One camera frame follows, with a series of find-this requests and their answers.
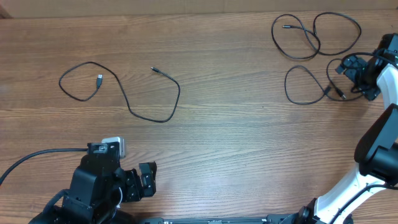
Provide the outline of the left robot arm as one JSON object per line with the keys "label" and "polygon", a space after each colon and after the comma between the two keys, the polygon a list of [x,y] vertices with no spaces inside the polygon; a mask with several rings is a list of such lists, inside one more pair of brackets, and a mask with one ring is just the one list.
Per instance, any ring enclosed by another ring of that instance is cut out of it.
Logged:
{"label": "left robot arm", "polygon": [[140,163],[139,175],[135,169],[121,168],[123,157],[125,142],[122,138],[89,143],[87,154],[73,173],[70,188],[59,191],[30,222],[136,223],[131,214],[120,211],[120,204],[154,196],[157,164]]}

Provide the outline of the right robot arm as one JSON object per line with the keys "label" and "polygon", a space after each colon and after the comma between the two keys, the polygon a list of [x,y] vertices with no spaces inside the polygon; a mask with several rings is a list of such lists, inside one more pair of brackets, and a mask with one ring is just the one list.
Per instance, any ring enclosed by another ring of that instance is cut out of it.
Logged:
{"label": "right robot arm", "polygon": [[385,111],[359,140],[354,167],[325,195],[313,199],[283,223],[352,223],[351,213],[372,195],[397,189],[397,34],[383,35],[377,49],[341,59],[344,74],[365,99],[382,95]]}

